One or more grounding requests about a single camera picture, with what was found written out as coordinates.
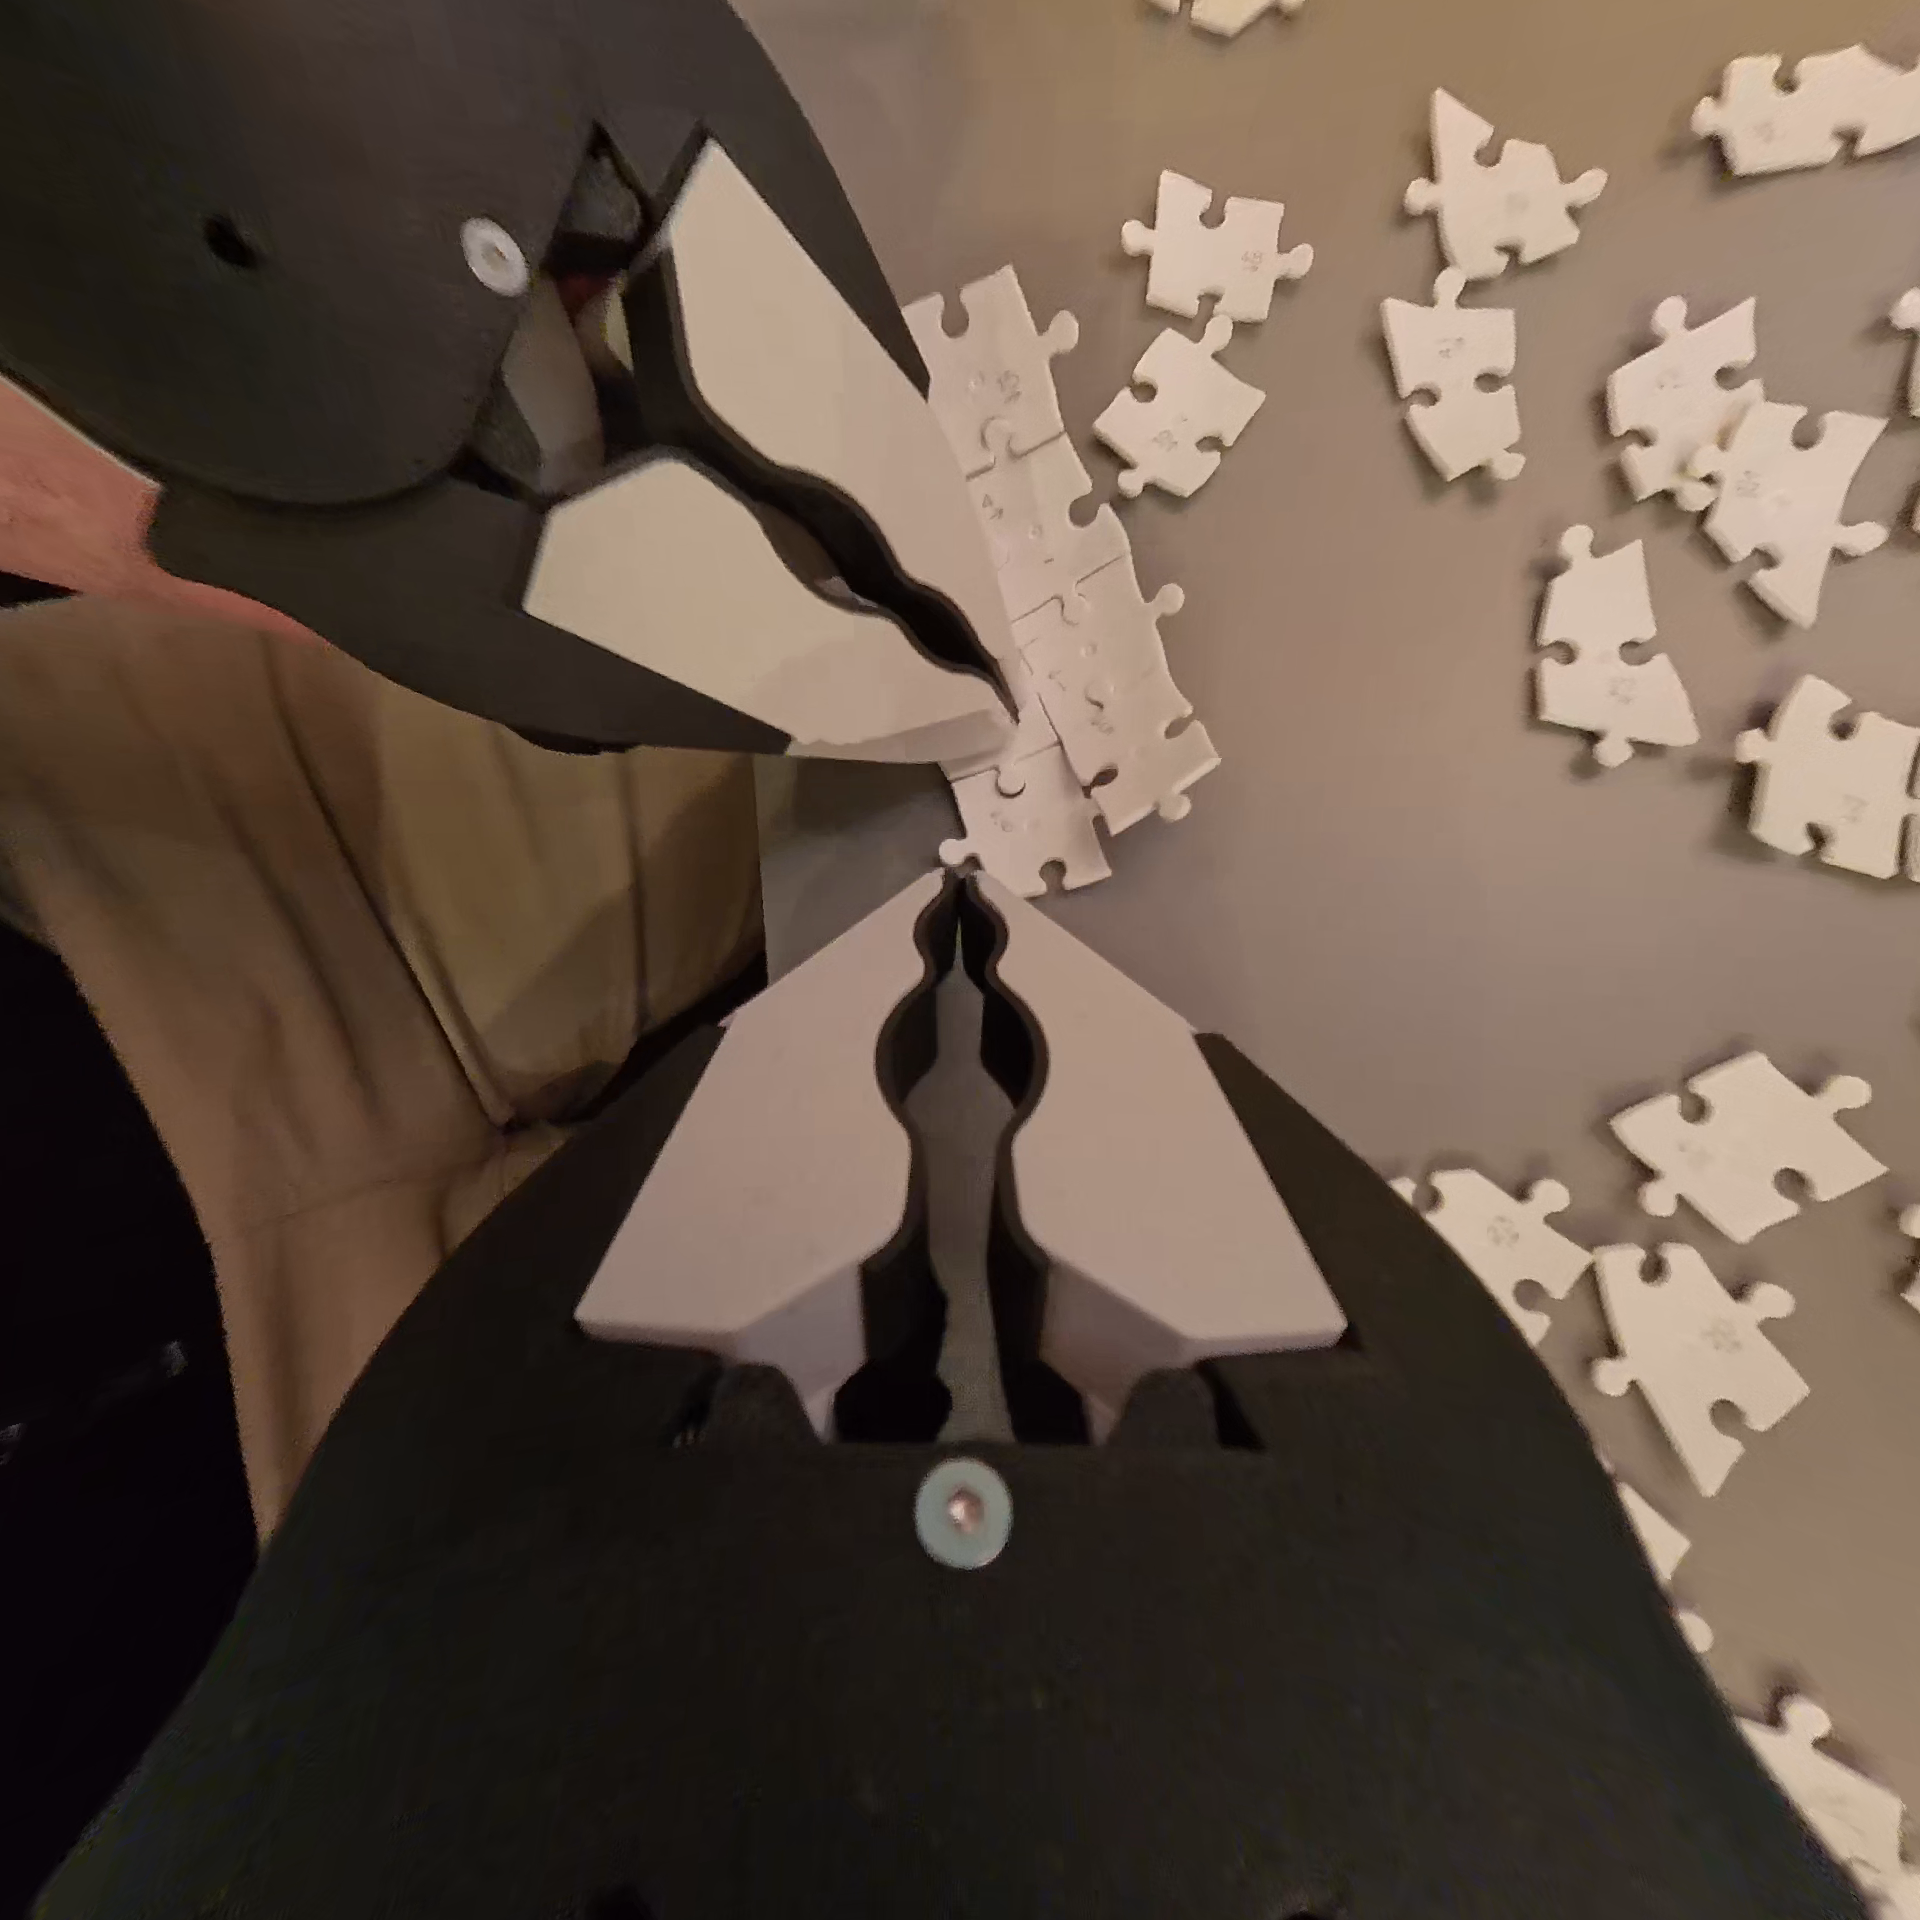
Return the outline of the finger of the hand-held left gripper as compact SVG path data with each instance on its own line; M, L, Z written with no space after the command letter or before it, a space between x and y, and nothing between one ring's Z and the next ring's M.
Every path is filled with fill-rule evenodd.
M1017 707L1011 625L945 428L720 140L688 153L621 319L646 442L805 535L946 678Z
M806 574L785 516L672 451L565 498L541 524L521 608L777 731L825 761L982 763L1017 718L993 671L936 654L898 584Z

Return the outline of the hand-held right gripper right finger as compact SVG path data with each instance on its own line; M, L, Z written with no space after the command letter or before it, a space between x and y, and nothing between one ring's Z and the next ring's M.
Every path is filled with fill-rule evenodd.
M966 881L997 1145L989 1296L1013 1423L1115 1423L1139 1383L1348 1329L1200 1034L998 881Z

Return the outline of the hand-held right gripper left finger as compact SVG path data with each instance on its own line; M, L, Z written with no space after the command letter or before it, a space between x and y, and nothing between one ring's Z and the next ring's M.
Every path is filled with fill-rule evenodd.
M946 1296L906 1100L937 1054L962 884L926 873L724 1024L577 1310L777 1370L819 1434L937 1434Z

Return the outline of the assembled white puzzle section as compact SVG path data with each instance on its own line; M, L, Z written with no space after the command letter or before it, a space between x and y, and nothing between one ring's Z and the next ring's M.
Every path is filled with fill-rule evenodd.
M945 761L960 832L941 863L1035 900L1107 881L1115 835L1181 820L1219 752L1168 671L1162 623L1185 591L1140 587L1114 507L1075 516L1093 484L1053 379L1077 347L1075 316L1038 323L1013 265L958 302L958 332L941 296L904 321L1011 623L1017 718L1008 746Z

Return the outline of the scattered loose white puzzle pieces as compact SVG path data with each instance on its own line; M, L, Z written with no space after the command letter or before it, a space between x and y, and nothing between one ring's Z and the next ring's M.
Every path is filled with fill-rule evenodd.
M1316 268L1234 346L1269 394L1224 475L1139 531L1187 580L1180 666L1224 752L1170 827L1124 951L1300 1084L1419 1200L1427 1246L1545 1178L1588 1264L1537 1350L1601 1451L1693 1543L1736 1740L1793 1790L1870 1916L1916 1916L1916 881L1832 867L1837 814L1780 849L1752 817L1809 744L1844 772L1916 727L1916 535L1818 550L1822 619L1760 600L1715 505L1638 496L1613 372L1753 304L1746 364L1813 452L1893 416L1916 272L1916 144L1733 177L1686 126L1736 55L1916 55L1916 6L1308 6L1216 42L1100 16L1115 158L1285 202ZM1429 304L1444 89L1610 183L1582 240L1470 281L1510 307L1517 480L1429 473L1388 402L1384 302Z

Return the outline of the person's left hand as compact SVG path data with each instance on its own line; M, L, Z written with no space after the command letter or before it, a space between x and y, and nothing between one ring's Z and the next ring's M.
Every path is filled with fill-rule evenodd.
M163 483L2 379L2 572L105 602L314 641L285 614L168 572L154 556Z

